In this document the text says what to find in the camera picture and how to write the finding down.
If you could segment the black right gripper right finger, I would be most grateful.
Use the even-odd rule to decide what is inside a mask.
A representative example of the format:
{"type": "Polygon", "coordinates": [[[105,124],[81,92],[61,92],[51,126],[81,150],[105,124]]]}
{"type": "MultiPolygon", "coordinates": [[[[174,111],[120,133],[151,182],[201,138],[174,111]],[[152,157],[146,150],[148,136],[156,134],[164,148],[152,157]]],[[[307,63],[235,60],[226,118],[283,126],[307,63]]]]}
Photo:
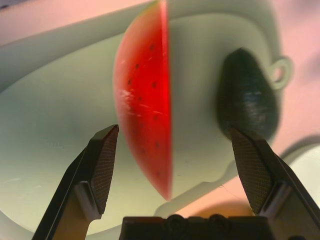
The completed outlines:
{"type": "Polygon", "coordinates": [[[318,240],[320,208],[293,170],[260,136],[229,130],[238,176],[256,216],[277,240],[318,240]]]}

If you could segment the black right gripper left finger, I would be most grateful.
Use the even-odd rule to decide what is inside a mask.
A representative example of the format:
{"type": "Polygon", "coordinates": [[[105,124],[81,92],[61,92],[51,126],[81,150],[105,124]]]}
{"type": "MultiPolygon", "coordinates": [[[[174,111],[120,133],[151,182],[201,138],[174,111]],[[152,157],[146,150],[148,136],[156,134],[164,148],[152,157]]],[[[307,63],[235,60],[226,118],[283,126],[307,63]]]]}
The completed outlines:
{"type": "Polygon", "coordinates": [[[105,212],[119,126],[98,131],[65,171],[34,240],[84,240],[91,222],[105,212]]]}

